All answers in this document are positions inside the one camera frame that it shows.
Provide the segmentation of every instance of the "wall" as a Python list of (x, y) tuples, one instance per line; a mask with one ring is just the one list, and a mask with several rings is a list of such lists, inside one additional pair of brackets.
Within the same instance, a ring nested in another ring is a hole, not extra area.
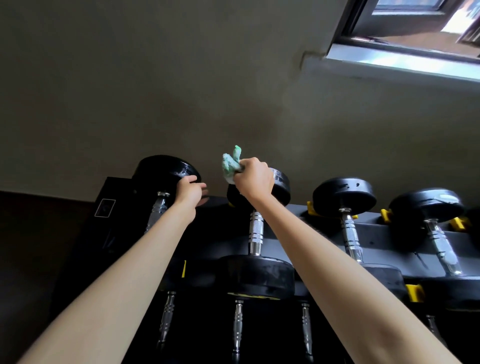
[(224, 195), (238, 144), (290, 177), (295, 203), (356, 175), (377, 209), (426, 186), (480, 204), (477, 95), (300, 70), (345, 4), (3, 1), (0, 189), (92, 201), (164, 153)]
[(0, 364), (47, 324), (57, 275), (93, 204), (0, 193)]

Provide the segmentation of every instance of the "window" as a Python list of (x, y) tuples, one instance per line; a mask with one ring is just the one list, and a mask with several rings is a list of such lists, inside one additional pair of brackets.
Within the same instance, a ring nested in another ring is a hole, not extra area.
[(480, 0), (353, 1), (337, 43), (480, 63)]

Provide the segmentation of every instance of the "right hand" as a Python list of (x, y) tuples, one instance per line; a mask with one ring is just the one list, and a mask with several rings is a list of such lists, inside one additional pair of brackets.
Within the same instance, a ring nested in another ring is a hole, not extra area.
[(245, 167), (245, 170), (233, 176), (233, 181), (240, 193), (252, 205), (256, 201), (271, 196), (275, 181), (273, 171), (268, 165), (259, 161), (258, 158), (242, 159), (240, 164)]

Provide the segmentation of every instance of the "window sill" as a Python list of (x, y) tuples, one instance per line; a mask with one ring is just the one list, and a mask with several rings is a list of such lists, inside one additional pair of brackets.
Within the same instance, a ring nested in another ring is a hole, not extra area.
[(306, 53), (303, 71), (327, 70), (359, 78), (480, 92), (480, 64), (334, 43), (319, 58)]

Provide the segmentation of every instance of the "black dumbbell rack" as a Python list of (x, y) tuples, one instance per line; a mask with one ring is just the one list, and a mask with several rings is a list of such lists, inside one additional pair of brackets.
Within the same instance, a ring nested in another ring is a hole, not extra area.
[[(144, 233), (153, 201), (137, 198), (131, 179), (108, 177), (95, 202), (54, 290), (53, 319), (92, 281), (124, 254)], [(340, 220), (308, 215), (303, 205), (288, 205), (295, 215), (316, 228), (340, 249), (344, 249)], [(168, 345), (160, 358), (165, 363), (191, 363), (207, 359), (227, 363), (232, 346), (232, 303), (215, 290), (216, 260), (226, 255), (247, 254), (249, 216), (230, 207), (226, 198), (212, 197), (198, 209), (187, 228), (137, 334), (125, 356), (125, 363), (138, 358), (155, 358), (158, 330), (168, 291), (177, 292), (175, 315)], [(366, 212), (355, 220), (363, 259), (366, 263), (398, 267), (406, 283), (444, 275), (426, 233), (396, 231), (383, 224), (380, 214)], [(467, 233), (442, 228), (459, 257), (463, 270), (480, 276), (480, 245)], [(279, 241), (267, 224), (262, 254), (289, 262)], [(243, 307), (242, 358), (246, 362), (300, 362), (304, 349), (301, 302), (310, 302), (313, 355), (322, 353), (326, 362), (343, 363), (343, 346), (322, 313), (296, 277), (295, 298), (287, 301), (252, 300)], [(437, 325), (449, 349), (463, 363), (477, 362), (473, 329), (480, 313), (445, 313)]]

